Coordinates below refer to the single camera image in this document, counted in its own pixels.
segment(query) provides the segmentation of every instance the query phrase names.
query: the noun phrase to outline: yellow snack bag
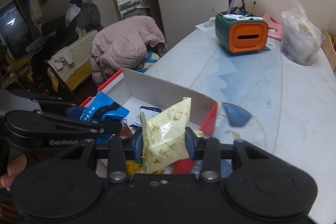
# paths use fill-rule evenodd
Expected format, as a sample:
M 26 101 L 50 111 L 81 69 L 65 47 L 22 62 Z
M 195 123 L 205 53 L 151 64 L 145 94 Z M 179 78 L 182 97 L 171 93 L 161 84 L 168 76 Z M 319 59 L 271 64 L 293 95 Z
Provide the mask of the yellow snack bag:
M 185 148 L 185 128 L 189 124 L 191 98 L 146 120 L 140 112 L 143 138 L 143 172 L 152 173 L 177 160 L 189 157 Z

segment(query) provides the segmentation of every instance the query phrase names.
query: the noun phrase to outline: window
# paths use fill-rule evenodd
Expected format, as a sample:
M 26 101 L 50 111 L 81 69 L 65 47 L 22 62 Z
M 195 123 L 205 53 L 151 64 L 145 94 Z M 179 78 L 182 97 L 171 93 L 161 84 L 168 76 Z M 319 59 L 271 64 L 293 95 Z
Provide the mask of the window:
M 7 45 L 7 52 L 14 60 L 26 55 L 26 47 L 33 42 L 28 25 L 14 0 L 6 0 L 0 5 L 0 39 Z

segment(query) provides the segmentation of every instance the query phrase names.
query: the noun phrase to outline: pink puffer jacket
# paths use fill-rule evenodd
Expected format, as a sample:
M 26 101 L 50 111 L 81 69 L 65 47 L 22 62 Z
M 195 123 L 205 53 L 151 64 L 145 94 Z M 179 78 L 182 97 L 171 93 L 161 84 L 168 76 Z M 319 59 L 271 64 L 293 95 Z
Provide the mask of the pink puffer jacket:
M 154 47 L 158 43 L 166 49 L 162 32 L 154 19 L 147 16 L 130 17 L 101 30 L 91 46 L 94 82 L 101 85 L 116 70 L 134 68 L 146 57 L 146 46 Z

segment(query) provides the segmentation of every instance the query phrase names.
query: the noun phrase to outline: person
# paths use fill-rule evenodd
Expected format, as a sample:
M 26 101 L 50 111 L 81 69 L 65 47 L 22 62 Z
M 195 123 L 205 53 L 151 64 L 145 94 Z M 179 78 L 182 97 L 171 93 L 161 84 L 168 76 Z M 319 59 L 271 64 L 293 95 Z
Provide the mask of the person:
M 11 190 L 11 185 L 15 178 L 26 168 L 27 156 L 21 153 L 17 158 L 9 161 L 7 165 L 7 173 L 1 176 L 0 182 L 8 191 Z

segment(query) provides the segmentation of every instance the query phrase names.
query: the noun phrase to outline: curtain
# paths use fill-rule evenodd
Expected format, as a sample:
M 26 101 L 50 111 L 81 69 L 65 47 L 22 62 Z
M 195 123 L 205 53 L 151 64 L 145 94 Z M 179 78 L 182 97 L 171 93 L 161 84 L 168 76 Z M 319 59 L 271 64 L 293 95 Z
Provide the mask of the curtain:
M 29 0 L 15 0 L 15 2 L 16 2 L 19 12 L 21 13 L 21 15 L 23 16 L 23 18 L 28 24 L 28 28 L 31 32 L 31 36 L 33 37 L 33 40 L 36 40 L 37 38 L 41 36 L 41 33 L 32 21 Z

